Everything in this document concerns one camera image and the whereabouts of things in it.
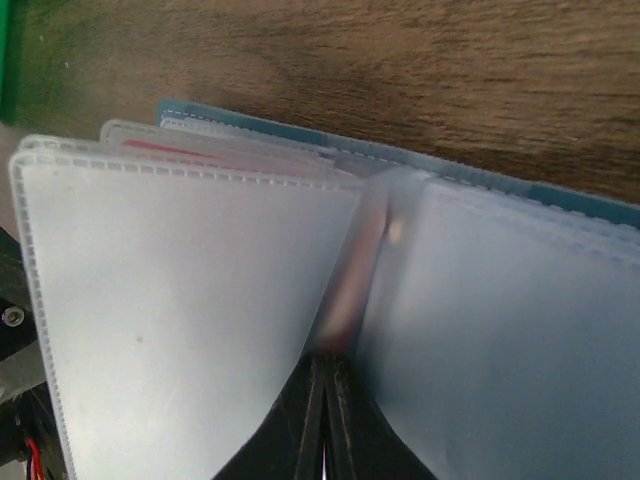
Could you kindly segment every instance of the wooden table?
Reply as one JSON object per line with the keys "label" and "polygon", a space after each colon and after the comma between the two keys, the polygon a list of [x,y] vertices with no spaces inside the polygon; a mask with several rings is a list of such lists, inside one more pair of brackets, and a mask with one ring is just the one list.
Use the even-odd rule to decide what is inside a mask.
{"label": "wooden table", "polygon": [[14,1],[4,118],[184,98],[640,202],[638,0]]}

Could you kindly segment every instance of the metal bolt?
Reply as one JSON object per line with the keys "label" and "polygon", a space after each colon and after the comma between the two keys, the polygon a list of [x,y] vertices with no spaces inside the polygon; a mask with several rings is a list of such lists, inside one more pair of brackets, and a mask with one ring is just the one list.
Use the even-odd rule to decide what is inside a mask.
{"label": "metal bolt", "polygon": [[17,327],[24,322],[24,310],[20,307],[9,307],[2,312],[2,321],[7,327]]}

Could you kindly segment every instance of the blue edge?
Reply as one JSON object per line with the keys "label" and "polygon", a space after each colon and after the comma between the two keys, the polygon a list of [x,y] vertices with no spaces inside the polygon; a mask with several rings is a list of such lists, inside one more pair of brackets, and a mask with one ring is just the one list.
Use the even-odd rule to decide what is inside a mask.
{"label": "blue edge", "polygon": [[543,205],[555,206],[566,211],[584,214],[587,217],[603,219],[614,224],[630,225],[640,229],[640,206],[638,205],[609,200],[548,183],[520,180],[403,148],[342,137],[318,130],[264,120],[223,108],[181,100],[167,99],[160,101],[156,110],[156,117],[158,125],[165,117],[177,119],[199,118],[319,147],[384,159],[400,165],[426,170],[458,182],[497,190],[509,195],[533,200]]}

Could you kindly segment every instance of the red wire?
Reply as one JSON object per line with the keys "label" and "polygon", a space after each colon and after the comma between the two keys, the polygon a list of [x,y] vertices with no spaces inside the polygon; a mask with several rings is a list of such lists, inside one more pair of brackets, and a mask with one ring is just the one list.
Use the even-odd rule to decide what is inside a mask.
{"label": "red wire", "polygon": [[27,439],[27,445],[31,449],[35,480],[45,480],[44,473],[42,473],[42,463],[40,462],[40,449],[38,448],[38,445],[33,438]]}

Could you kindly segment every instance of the wood grain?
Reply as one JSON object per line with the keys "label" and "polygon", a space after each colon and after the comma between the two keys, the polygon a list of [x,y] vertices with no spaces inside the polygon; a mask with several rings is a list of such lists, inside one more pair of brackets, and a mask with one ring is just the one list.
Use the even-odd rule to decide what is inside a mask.
{"label": "wood grain", "polygon": [[637,0],[30,0],[13,15],[3,106],[23,128],[95,138],[178,97],[640,202]]}

